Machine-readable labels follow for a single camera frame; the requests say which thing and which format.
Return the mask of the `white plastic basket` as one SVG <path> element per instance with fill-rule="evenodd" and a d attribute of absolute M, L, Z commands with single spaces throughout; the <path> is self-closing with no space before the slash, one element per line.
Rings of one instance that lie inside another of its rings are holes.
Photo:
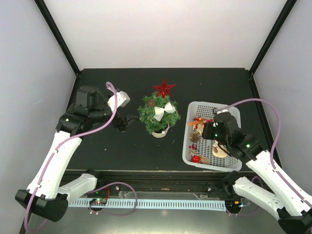
<path fill-rule="evenodd" d="M 203 102 L 203 101 L 193 101 L 188 105 L 187 115 L 186 115 L 186 125 L 185 133 L 183 140 L 183 151 L 182 159 L 183 161 L 190 165 L 203 170 L 215 170 L 222 172 L 232 172 L 239 171 L 242 168 L 242 162 L 234 157 L 227 156 L 226 158 L 217 158 L 213 155 L 213 144 L 211 140 L 205 140 L 200 137 L 199 141 L 193 143 L 190 141 L 190 133 L 194 131 L 192 126 L 189 126 L 188 123 L 193 121 L 196 117 L 202 117 L 205 119 L 214 118 L 213 109 L 226 107 L 226 104 Z M 196 156 L 206 157 L 210 160 L 209 165 L 192 162 L 192 155 L 188 146 L 196 145 L 197 150 Z"/>

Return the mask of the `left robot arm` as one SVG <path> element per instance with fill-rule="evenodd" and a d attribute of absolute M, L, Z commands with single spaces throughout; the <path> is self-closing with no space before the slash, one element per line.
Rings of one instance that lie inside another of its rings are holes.
<path fill-rule="evenodd" d="M 15 195 L 15 200 L 26 210 L 24 222 L 30 214 L 57 222 L 77 198 L 104 191 L 105 183 L 100 179 L 100 173 L 93 170 L 66 185 L 61 186 L 60 182 L 84 136 L 99 132 L 111 123 L 120 130 L 127 127 L 128 120 L 121 119 L 117 109 L 129 103 L 129 96 L 116 90 L 110 82 L 106 87 L 113 93 L 111 97 L 97 87 L 80 87 L 75 102 L 59 118 L 53 143 L 36 177 L 25 190 L 18 190 Z"/>

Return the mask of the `small green christmas tree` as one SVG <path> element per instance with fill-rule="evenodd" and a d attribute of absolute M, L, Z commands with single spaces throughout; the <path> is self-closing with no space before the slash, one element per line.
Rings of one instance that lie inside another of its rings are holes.
<path fill-rule="evenodd" d="M 178 103 L 171 100 L 169 95 L 162 97 L 158 92 L 143 97 L 139 106 L 139 120 L 145 124 L 146 131 L 155 138 L 163 138 L 169 129 L 180 120 Z"/>

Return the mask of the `red star ornament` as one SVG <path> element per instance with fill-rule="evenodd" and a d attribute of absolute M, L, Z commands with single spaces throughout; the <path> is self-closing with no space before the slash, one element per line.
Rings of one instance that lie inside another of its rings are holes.
<path fill-rule="evenodd" d="M 170 96 L 170 90 L 176 87 L 175 84 L 168 84 L 167 80 L 163 80 L 161 85 L 153 86 L 154 89 L 157 90 L 157 96 L 165 98 L 166 96 Z"/>

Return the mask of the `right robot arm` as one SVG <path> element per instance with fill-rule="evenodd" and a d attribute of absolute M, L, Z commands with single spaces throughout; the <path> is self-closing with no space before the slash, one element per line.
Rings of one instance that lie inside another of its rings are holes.
<path fill-rule="evenodd" d="M 264 150 L 257 138 L 245 134 L 230 112 L 215 115 L 206 122 L 202 137 L 215 140 L 220 149 L 239 159 L 254 171 L 270 188 L 254 184 L 237 171 L 228 174 L 222 183 L 226 196 L 242 196 L 270 213 L 287 234 L 305 234 L 312 228 L 312 197 L 300 188 L 275 164 L 269 151 Z"/>

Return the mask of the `silver bow ornament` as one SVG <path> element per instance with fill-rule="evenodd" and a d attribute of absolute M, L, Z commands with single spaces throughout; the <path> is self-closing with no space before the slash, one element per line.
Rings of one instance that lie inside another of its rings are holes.
<path fill-rule="evenodd" d="M 154 114 L 153 118 L 157 121 L 161 121 L 161 119 L 164 116 L 164 113 L 172 114 L 176 111 L 176 108 L 170 102 L 167 102 L 164 107 L 157 107 L 156 106 L 154 108 L 154 111 L 155 111 L 155 114 Z"/>

